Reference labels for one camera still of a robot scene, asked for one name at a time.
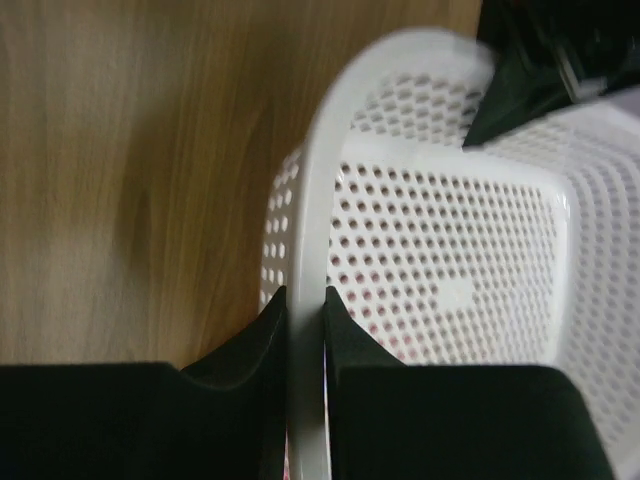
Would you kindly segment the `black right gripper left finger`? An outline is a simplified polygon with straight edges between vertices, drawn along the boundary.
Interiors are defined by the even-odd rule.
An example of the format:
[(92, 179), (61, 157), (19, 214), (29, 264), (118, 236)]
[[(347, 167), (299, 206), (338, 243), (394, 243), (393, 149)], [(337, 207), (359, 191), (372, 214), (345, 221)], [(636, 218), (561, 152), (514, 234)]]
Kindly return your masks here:
[(286, 292), (195, 363), (1, 369), (5, 479), (280, 479)]

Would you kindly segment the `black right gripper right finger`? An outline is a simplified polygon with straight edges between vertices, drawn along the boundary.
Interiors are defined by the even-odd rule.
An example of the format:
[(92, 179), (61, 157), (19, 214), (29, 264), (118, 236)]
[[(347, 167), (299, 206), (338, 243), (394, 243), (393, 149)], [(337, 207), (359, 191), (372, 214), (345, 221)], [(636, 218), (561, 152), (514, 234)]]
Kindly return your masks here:
[(409, 366), (328, 288), (331, 473), (336, 479), (611, 479), (579, 389), (542, 365)]

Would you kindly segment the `white perforated plastic basket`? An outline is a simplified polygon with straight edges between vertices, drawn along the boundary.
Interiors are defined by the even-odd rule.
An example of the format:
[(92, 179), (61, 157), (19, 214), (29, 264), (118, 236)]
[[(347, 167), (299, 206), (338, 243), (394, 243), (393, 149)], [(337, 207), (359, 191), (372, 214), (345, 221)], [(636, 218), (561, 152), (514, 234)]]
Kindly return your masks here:
[(563, 370), (617, 477), (639, 475), (639, 93), (467, 150), (494, 64), (442, 29), (381, 38), (338, 75), (275, 177), (260, 300), (287, 290), (293, 479), (331, 475), (327, 286), (405, 363)]

